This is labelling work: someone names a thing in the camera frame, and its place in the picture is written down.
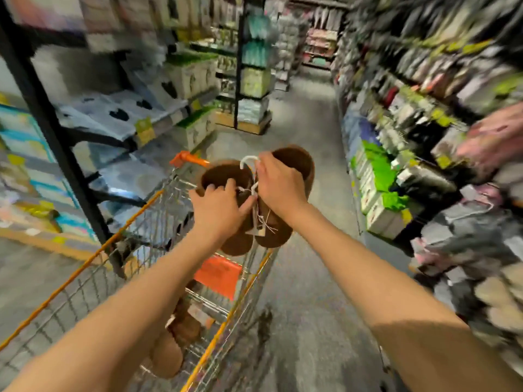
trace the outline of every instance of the person's right hand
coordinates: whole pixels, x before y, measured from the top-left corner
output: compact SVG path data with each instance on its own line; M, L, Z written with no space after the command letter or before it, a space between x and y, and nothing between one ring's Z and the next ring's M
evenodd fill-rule
M262 152L256 162L258 195L278 216L288 222L295 212L307 204L305 184L300 172L289 168L273 157L271 152Z

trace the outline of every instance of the person's left hand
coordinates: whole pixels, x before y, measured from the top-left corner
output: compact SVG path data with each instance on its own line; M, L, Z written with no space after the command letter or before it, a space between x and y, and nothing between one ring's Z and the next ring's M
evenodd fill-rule
M238 208L234 179L228 179L225 187L210 184L203 197L190 190L189 197L194 208L194 228L215 237L220 244L236 234L256 202L252 195Z

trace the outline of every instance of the orange cart handle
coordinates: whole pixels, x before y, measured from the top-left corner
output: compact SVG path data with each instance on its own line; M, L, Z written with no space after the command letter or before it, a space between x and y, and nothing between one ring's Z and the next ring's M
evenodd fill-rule
M186 162L198 164L200 166L203 166L204 168L206 168L210 164L209 161L198 158L198 157L194 156L193 154L191 154L189 151L185 151L185 150L180 151L178 154L176 154L176 157L174 157L172 160L170 160L169 163L171 165L173 165L175 168L179 168Z

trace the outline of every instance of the hanging slipper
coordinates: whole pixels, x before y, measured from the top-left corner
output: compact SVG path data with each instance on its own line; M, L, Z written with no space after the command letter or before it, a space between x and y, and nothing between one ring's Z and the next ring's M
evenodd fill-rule
M248 168L241 169L240 162L236 159L224 159L209 165L207 170L201 175L196 192L203 197L205 190L210 184L215 187L225 187L228 179L234 179L238 187L236 192L236 201L238 206L251 196L253 186L252 172ZM220 248L220 250L229 256L241 256L251 250L253 245L253 236L246 234L254 228L251 214L245 217L238 231L230 237Z
M311 155L296 145L279 148L273 151L272 155L289 168L294 168L301 173L305 183L305 196L309 199L314 182L314 161ZM272 212L261 198L258 199L258 215L266 225L265 236L255 237L260 246L277 248L289 240L292 235L292 228L281 217Z

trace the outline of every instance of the pink garment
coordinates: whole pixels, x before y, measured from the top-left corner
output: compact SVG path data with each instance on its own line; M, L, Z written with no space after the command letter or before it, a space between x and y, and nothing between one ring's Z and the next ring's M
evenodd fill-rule
M487 176L523 153L523 102L505 107L472 125L456 155Z

